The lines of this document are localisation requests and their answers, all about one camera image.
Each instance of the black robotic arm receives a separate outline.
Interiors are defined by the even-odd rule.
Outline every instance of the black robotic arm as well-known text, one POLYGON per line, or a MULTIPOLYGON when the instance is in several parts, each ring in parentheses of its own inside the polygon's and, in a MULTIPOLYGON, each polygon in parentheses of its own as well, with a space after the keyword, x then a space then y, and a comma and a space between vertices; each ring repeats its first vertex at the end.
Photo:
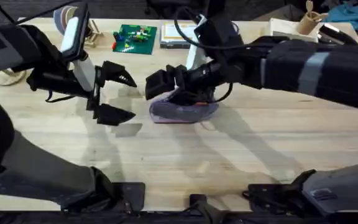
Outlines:
MULTIPOLYGON (((0 27, 0 70, 18 72, 33 68, 27 83, 43 89, 88 100, 100 124, 118 125, 135 114, 99 104, 106 80, 136 86, 125 67, 104 62, 93 66, 83 43, 88 29, 88 5, 83 2, 69 21, 64 49, 59 51, 35 26, 9 24, 0 27), (69 70, 69 63, 75 70, 69 70)), ((111 183, 97 168, 78 166, 32 144, 16 131, 0 105, 0 194, 49 200, 62 210, 89 212, 118 209, 141 210, 143 183, 111 183)))
MULTIPOLYGON (((167 65, 166 71, 155 72, 146 79, 147 100, 177 86, 168 97, 174 105, 215 103, 216 86, 239 83, 358 108, 358 47, 286 37, 261 37, 244 45, 222 14, 208 19, 195 32, 200 42, 196 44, 212 61, 194 70, 167 65)), ((358 165, 326 172, 308 170, 292 184, 250 184, 242 196, 252 208, 274 214, 321 215, 333 223, 343 217, 358 219, 358 165)))

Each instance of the wooden tabletop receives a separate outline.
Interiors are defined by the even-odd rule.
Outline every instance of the wooden tabletop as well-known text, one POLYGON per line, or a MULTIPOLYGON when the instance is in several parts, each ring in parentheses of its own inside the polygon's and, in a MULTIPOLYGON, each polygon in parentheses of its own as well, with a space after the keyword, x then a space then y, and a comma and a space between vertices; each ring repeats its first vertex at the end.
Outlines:
MULTIPOLYGON (((85 111, 86 100, 48 104, 46 91, 33 92, 25 82, 0 86, 0 104, 16 129, 46 151, 75 164, 99 167, 113 182, 144 182, 145 210, 181 210, 193 193, 209 195, 219 208, 248 210, 247 201, 239 196, 248 184, 289 183, 304 170, 358 164, 358 110, 296 93, 234 85, 211 121, 153 124, 150 102, 142 96, 145 78, 166 64, 185 63, 187 50, 160 49, 156 41, 153 55, 115 53, 110 48, 112 31, 121 24, 160 27, 160 21, 96 23, 104 38, 96 49, 88 49, 93 63, 110 60, 125 65, 140 86, 134 90, 108 83, 104 101, 135 112, 134 119, 118 127, 98 125, 85 111)), ((30 24, 60 46, 62 36, 52 19, 30 24)), ((237 24, 244 42, 258 38, 267 26, 237 24)), ((350 24, 335 26, 357 37, 350 24)), ((223 85, 216 95, 226 90, 223 85)), ((0 210, 58 209, 52 202, 0 196, 0 210)))

